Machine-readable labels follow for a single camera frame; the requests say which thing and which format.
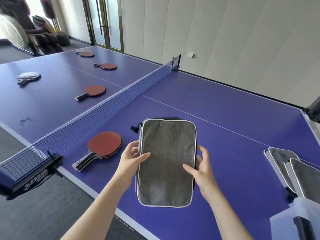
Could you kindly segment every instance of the blue table surface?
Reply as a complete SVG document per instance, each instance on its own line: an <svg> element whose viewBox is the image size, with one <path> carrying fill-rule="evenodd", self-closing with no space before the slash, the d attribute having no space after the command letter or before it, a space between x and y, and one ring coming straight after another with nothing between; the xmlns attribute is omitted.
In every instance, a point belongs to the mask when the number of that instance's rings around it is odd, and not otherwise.
<svg viewBox="0 0 320 240"><path fill-rule="evenodd" d="M0 71L6 74L1 77L0 87L1 99L6 101L0 103L2 123L32 143L159 67L99 47L83 50L96 56L82 58L65 52L1 65ZM118 68L110 72L92 65L105 62ZM41 80L19 88L16 76L29 71L41 73ZM106 86L106 95L76 102L79 92L93 83ZM288 149L310 163L320 164L320 147L296 108L172 72L67 149L63 167L99 193L117 169L125 146L139 139L130 127L149 117L167 116L195 123L198 143L209 150L216 180L240 220L254 239L271 239L269 218L287 209L288 204L263 150L269 146ZM20 122L28 117L33 121ZM90 138L102 131L119 133L124 146L110 159L96 160L77 172L72 164L87 153ZM197 186L190 206L175 209L142 206L132 184L118 208L163 240L221 239L210 206Z"/></svg>

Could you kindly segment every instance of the table tennis net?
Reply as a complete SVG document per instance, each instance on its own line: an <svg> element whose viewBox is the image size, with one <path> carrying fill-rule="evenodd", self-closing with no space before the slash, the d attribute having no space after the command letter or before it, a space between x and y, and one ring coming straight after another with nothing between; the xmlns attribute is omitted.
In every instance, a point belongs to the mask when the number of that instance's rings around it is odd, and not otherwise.
<svg viewBox="0 0 320 240"><path fill-rule="evenodd" d="M170 72L178 70L180 57L181 55L173 58L167 64L164 64L155 71L123 88L6 161L0 163L0 184L6 187L12 187L12 185L10 185L12 181L17 183L30 175L30 173L34 172L50 159L47 152L52 155L62 154L66 149L70 148L103 122L110 119L120 109L124 108Z"/></svg>

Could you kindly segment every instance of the ping pong paddle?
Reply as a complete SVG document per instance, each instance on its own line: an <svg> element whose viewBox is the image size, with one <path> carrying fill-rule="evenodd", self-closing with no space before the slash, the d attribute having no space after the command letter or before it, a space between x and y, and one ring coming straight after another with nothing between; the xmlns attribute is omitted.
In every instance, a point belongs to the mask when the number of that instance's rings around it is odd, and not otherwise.
<svg viewBox="0 0 320 240"><path fill-rule="evenodd" d="M26 72L26 73L22 73L20 74L17 79L18 79L18 85L19 86L24 86L29 82L34 82L39 80L41 77L41 75L37 72Z"/></svg>
<svg viewBox="0 0 320 240"><path fill-rule="evenodd" d="M84 94L76 97L75 99L77 101L87 97L87 96L99 96L106 92L106 88L101 85L92 85L90 87L87 87L83 90Z"/></svg>
<svg viewBox="0 0 320 240"><path fill-rule="evenodd" d="M115 70L117 69L117 66L115 64L111 63L104 63L104 64L93 64L95 67L100 67L101 69L105 70Z"/></svg>
<svg viewBox="0 0 320 240"><path fill-rule="evenodd" d="M75 51L76 54L79 54L82 57L94 57L94 53L91 52L79 52L79 51Z"/></svg>
<svg viewBox="0 0 320 240"><path fill-rule="evenodd" d="M116 154L122 146L122 138L119 134L112 131L105 131L94 136L88 142L89 153L72 167L79 172L84 169L91 161L96 158L106 159Z"/></svg>

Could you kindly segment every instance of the finger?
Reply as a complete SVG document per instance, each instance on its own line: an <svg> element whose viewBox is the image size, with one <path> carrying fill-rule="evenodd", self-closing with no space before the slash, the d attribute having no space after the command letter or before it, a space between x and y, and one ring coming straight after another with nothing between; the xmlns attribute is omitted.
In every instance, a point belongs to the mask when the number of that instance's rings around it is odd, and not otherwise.
<svg viewBox="0 0 320 240"><path fill-rule="evenodd" d="M135 160L139 163L142 163L143 161L147 160L148 157L150 157L151 153L150 152L147 152L147 153L144 153L140 156L138 156Z"/></svg>
<svg viewBox="0 0 320 240"><path fill-rule="evenodd" d="M134 147L131 149L131 152L130 152L130 155L132 156L133 154L137 153L138 152L138 147Z"/></svg>
<svg viewBox="0 0 320 240"><path fill-rule="evenodd" d="M190 167L187 164L183 164L182 166L188 173L190 173L193 176L195 176L199 172L198 170L195 170L193 167Z"/></svg>
<svg viewBox="0 0 320 240"><path fill-rule="evenodd" d="M201 162L202 162L202 158L199 155L197 155L197 163L200 164Z"/></svg>
<svg viewBox="0 0 320 240"><path fill-rule="evenodd" d="M127 147L124 149L124 153L130 153L132 148L139 145L139 141L136 140L136 141L133 141L133 142L130 142Z"/></svg>
<svg viewBox="0 0 320 240"><path fill-rule="evenodd" d="M202 152L202 158L204 161L209 161L209 152L202 145L198 145L197 148Z"/></svg>

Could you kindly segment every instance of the glass door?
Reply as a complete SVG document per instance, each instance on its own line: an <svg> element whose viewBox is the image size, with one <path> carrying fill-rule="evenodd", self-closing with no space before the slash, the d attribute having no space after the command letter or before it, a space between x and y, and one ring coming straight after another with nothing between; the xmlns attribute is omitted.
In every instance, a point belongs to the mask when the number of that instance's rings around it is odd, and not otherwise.
<svg viewBox="0 0 320 240"><path fill-rule="evenodd" d="M84 4L94 45L123 53L121 0L84 0Z"/></svg>

